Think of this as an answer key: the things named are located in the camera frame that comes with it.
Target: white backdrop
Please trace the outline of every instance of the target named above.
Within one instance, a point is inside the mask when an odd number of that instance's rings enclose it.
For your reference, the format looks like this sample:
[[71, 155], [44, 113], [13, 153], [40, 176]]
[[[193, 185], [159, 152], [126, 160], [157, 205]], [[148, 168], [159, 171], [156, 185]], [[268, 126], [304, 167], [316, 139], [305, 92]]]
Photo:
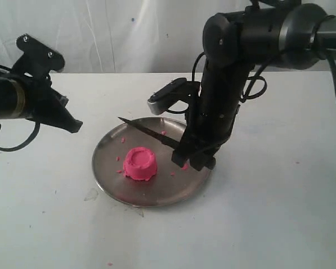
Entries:
[[[309, 0], [336, 15], [336, 0]], [[189, 72], [202, 30], [248, 0], [0, 0], [0, 64], [21, 55], [28, 33], [61, 52], [65, 72]], [[319, 64], [315, 69], [324, 69]]]

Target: metal plate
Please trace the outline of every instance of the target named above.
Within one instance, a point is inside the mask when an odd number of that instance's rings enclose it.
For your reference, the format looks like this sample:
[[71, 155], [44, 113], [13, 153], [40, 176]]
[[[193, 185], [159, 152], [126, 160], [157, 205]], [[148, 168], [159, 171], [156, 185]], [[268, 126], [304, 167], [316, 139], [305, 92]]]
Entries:
[[[185, 129], [185, 124], [173, 119], [142, 118], [137, 121], [156, 132], [166, 131], [167, 136], [178, 141]], [[150, 181], [138, 182], [117, 173], [123, 170], [124, 158], [133, 147], [146, 147], [156, 154], [158, 172]], [[211, 172], [207, 168], [198, 172], [191, 167], [183, 171], [172, 163], [172, 152], [173, 149], [124, 123], [99, 142], [92, 167], [99, 187], [112, 198], [135, 207], [166, 206], [193, 195]]]

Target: pink dough mound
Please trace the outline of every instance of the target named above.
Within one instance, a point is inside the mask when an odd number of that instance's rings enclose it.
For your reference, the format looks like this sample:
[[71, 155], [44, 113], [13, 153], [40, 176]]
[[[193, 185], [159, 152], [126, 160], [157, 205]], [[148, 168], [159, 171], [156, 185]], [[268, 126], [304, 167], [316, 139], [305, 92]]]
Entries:
[[123, 162], [124, 175], [148, 181], [157, 173], [156, 155], [145, 147], [131, 149]]

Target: white table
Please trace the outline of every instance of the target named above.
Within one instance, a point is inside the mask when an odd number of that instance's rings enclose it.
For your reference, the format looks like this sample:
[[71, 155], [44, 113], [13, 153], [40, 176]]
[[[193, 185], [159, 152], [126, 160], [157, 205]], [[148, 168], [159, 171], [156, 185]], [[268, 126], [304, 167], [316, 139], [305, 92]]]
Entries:
[[[134, 209], [97, 187], [91, 156], [117, 116], [151, 116], [146, 99], [186, 75], [52, 75], [84, 124], [43, 126], [0, 152], [0, 268], [336, 268], [329, 72], [265, 73], [268, 91], [242, 106], [210, 182], [186, 202]], [[2, 123], [2, 146], [33, 128]]]

